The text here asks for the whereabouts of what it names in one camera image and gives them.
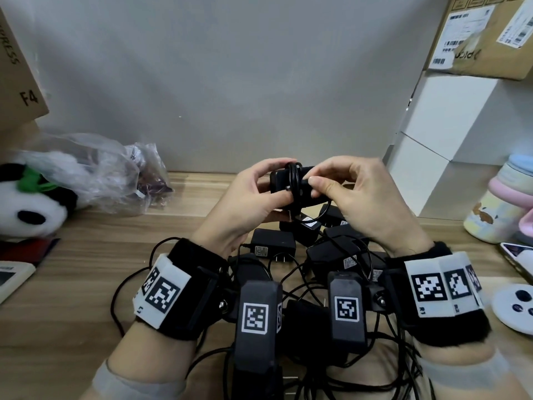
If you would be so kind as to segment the cardboard box with shipping labels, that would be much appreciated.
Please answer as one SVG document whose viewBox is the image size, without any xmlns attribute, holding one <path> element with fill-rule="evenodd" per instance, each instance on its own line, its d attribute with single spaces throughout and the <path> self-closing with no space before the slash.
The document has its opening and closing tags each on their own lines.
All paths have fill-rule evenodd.
<svg viewBox="0 0 533 400">
<path fill-rule="evenodd" d="M 533 0 L 449 0 L 424 70 L 523 80 L 533 69 Z"/>
</svg>

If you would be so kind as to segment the white round controller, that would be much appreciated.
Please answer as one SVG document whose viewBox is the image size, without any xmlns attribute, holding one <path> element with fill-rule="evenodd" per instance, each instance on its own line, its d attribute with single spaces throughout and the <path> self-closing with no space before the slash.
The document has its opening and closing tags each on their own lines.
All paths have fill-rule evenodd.
<svg viewBox="0 0 533 400">
<path fill-rule="evenodd" d="M 507 327 L 533 336 L 533 286 L 510 284 L 497 290 L 491 299 L 495 316 Z"/>
</svg>

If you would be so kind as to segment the white carton box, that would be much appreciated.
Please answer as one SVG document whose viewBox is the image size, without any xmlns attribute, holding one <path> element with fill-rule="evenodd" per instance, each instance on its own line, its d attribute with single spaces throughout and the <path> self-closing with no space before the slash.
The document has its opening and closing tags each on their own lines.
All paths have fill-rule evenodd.
<svg viewBox="0 0 533 400">
<path fill-rule="evenodd" d="M 462 222 L 501 165 L 449 161 L 400 133 L 387 168 L 416 216 Z"/>
<path fill-rule="evenodd" d="M 449 161 L 533 156 L 533 69 L 520 81 L 424 72 L 406 119 L 405 136 Z"/>
</svg>

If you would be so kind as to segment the black wristband with marker tags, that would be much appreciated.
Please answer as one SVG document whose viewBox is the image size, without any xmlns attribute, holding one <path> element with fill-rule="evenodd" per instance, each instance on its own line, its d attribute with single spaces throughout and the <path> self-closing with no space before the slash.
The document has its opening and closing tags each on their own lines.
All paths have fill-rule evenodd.
<svg viewBox="0 0 533 400">
<path fill-rule="evenodd" d="M 133 298 L 135 321 L 168 338 L 197 340 L 219 321 L 227 261 L 188 239 L 160 254 Z"/>
<path fill-rule="evenodd" d="M 481 282 L 466 252 L 435 242 L 424 253 L 389 257 L 385 264 L 379 282 L 400 326 L 419 343 L 453 347 L 489 337 Z"/>
</svg>

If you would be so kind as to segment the person's right hand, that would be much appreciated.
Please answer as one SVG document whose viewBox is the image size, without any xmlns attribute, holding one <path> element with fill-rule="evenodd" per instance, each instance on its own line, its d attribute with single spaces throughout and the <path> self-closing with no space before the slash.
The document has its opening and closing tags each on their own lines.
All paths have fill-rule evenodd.
<svg viewBox="0 0 533 400">
<path fill-rule="evenodd" d="M 425 253 L 434 246 L 381 159 L 331 157 L 312 168 L 305 179 L 310 176 L 346 176 L 346 206 L 337 207 L 354 229 L 391 257 Z"/>
</svg>

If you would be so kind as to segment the black charger with wound cable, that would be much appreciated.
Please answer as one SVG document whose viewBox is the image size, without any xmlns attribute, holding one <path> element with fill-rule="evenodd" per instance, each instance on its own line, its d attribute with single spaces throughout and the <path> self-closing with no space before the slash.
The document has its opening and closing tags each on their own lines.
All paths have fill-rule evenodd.
<svg viewBox="0 0 533 400">
<path fill-rule="evenodd" d="M 293 201 L 281 210 L 289 211 L 293 216 L 301 213 L 303 208 L 316 206 L 327 203 L 328 197 L 320 195 L 313 198 L 311 196 L 312 187 L 309 185 L 309 180 L 304 179 L 304 176 L 313 168 L 313 166 L 303 167 L 300 162 L 287 164 L 284 168 L 275 170 L 270 173 L 270 192 L 272 194 L 287 190 L 291 192 Z"/>
</svg>

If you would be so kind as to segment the pile of black power adapters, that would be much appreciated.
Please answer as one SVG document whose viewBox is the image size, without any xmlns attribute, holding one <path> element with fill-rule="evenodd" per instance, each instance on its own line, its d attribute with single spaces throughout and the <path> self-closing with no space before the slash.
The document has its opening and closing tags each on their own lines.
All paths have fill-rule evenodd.
<svg viewBox="0 0 533 400">
<path fill-rule="evenodd" d="M 374 393 L 394 391 L 391 400 L 421 400 L 416 379 L 422 375 L 415 360 L 414 346 L 407 342 L 401 327 L 392 326 L 389 315 L 391 301 L 377 277 L 383 269 L 375 269 L 372 259 L 384 261 L 368 249 L 367 239 L 351 229 L 346 222 L 331 224 L 321 230 L 320 222 L 309 217 L 296 219 L 289 228 L 256 229 L 250 252 L 230 256 L 222 274 L 223 299 L 219 304 L 220 320 L 236 325 L 242 286 L 250 280 L 275 281 L 283 290 L 281 330 L 276 338 L 279 365 L 283 370 L 283 393 L 296 388 L 294 400 L 317 400 L 322 391 L 328 400 L 337 400 L 334 393 Z M 122 287 L 143 271 L 150 272 L 160 254 L 168 254 L 181 238 L 165 239 L 153 248 L 149 264 L 126 277 L 117 287 L 110 303 L 110 315 L 121 336 L 122 323 L 115 313 L 117 296 Z M 356 355 L 339 350 L 330 334 L 328 305 L 328 273 L 347 271 L 362 280 L 363 306 L 366 313 L 367 350 Z M 398 375 L 391 383 L 370 385 L 338 380 L 327 372 L 329 367 L 348 369 L 374 347 L 376 340 L 390 340 L 398 347 Z M 225 354 L 223 366 L 224 400 L 231 400 L 233 343 L 204 353 L 193 361 L 190 373 L 201 361 L 215 354 Z"/>
</svg>

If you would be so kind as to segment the person's right forearm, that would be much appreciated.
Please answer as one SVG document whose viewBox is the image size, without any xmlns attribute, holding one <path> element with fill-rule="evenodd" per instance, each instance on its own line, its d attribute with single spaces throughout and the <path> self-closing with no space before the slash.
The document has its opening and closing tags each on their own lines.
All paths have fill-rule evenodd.
<svg viewBox="0 0 533 400">
<path fill-rule="evenodd" d="M 415 341 L 432 400 L 533 400 L 490 341 L 432 347 Z"/>
</svg>

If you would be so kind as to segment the clear plastic bag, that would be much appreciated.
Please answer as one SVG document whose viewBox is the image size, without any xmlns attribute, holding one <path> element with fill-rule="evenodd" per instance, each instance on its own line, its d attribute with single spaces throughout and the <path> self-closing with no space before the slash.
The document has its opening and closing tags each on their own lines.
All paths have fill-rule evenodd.
<svg viewBox="0 0 533 400">
<path fill-rule="evenodd" d="M 164 207 L 174 193 L 154 143 L 124 146 L 94 133 L 42 134 L 15 159 L 75 192 L 77 208 L 136 216 Z"/>
</svg>

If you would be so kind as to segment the white flat box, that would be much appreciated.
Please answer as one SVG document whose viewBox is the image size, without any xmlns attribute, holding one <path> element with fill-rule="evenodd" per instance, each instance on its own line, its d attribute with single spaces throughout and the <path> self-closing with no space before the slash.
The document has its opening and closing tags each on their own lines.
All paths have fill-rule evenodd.
<svg viewBox="0 0 533 400">
<path fill-rule="evenodd" d="M 36 271 L 32 263 L 0 261 L 0 305 Z"/>
</svg>

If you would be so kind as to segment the pastel drinking bottle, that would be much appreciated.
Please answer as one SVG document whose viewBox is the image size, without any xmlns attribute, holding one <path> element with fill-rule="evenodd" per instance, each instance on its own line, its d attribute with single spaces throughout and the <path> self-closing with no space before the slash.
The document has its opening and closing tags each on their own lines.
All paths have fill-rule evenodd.
<svg viewBox="0 0 533 400">
<path fill-rule="evenodd" d="M 499 244 L 520 234 L 518 240 L 533 245 L 533 156 L 511 154 L 463 226 L 486 243 Z"/>
</svg>

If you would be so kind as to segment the plain brown cardboard box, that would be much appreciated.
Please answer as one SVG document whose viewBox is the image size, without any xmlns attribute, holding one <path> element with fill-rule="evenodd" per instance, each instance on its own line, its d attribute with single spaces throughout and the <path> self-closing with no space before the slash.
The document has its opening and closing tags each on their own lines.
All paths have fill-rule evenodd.
<svg viewBox="0 0 533 400">
<path fill-rule="evenodd" d="M 0 8 L 0 132 L 49 113 L 43 94 Z"/>
</svg>

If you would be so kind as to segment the panda plush toy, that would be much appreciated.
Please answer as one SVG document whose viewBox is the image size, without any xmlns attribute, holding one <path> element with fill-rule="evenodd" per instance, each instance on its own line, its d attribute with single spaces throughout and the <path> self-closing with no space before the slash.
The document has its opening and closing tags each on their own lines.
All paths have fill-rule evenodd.
<svg viewBox="0 0 533 400">
<path fill-rule="evenodd" d="M 72 189 L 87 172 L 71 154 L 24 152 L 0 164 L 0 237 L 53 235 L 82 205 Z"/>
</svg>

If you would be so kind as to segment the smartphone with white edge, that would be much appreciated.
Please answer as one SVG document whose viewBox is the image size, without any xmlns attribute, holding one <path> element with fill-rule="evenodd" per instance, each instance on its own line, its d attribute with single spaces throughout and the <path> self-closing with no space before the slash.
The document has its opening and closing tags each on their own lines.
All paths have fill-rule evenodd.
<svg viewBox="0 0 533 400">
<path fill-rule="evenodd" d="M 533 286 L 533 246 L 502 242 L 498 248 L 527 283 Z"/>
</svg>

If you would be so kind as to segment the red and black booklet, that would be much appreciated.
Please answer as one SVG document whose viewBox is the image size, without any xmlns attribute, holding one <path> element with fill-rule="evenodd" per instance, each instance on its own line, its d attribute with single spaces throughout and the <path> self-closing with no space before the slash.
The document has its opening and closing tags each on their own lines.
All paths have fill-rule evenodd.
<svg viewBox="0 0 533 400">
<path fill-rule="evenodd" d="M 38 267 L 59 241 L 59 238 L 0 241 L 0 261 L 31 263 Z"/>
</svg>

